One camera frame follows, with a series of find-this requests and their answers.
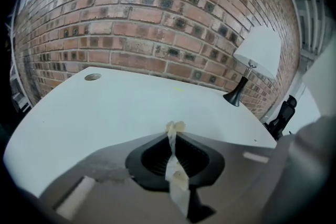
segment black office chair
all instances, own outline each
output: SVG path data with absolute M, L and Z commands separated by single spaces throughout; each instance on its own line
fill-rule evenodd
M 289 120 L 293 117 L 296 105 L 296 99 L 290 95 L 288 100 L 282 103 L 277 118 L 272 120 L 269 124 L 264 124 L 275 140 L 282 137 L 282 131 L 285 129 Z

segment table top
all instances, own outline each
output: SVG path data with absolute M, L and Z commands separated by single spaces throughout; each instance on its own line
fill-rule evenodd
M 92 73 L 97 80 L 85 80 Z M 223 92 L 133 72 L 89 67 L 47 94 L 22 120 L 4 162 L 15 183 L 36 195 L 92 152 L 165 131 L 274 148 L 275 140 L 243 105 Z

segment white lampshade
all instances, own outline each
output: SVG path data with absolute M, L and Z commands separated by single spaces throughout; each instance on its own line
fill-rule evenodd
M 275 79 L 280 53 L 281 40 L 278 33 L 266 26 L 256 26 L 251 29 L 233 56 L 247 67 L 249 67 L 248 62 L 252 60 L 257 64 L 253 71 Z

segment black lamp base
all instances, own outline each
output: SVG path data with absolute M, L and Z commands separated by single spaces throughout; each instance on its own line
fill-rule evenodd
M 248 79 L 245 77 L 242 77 L 237 87 L 232 92 L 229 92 L 223 95 L 224 99 L 234 106 L 239 106 L 240 94 L 243 91 L 243 88 L 247 82 L 248 82 Z

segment lamp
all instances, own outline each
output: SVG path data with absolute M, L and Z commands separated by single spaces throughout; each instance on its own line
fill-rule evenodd
M 240 93 L 248 81 L 252 69 L 267 78 L 275 79 L 280 61 L 281 40 L 279 35 L 266 26 L 253 27 L 233 54 L 248 67 L 237 87 L 223 97 L 234 106 L 239 106 Z

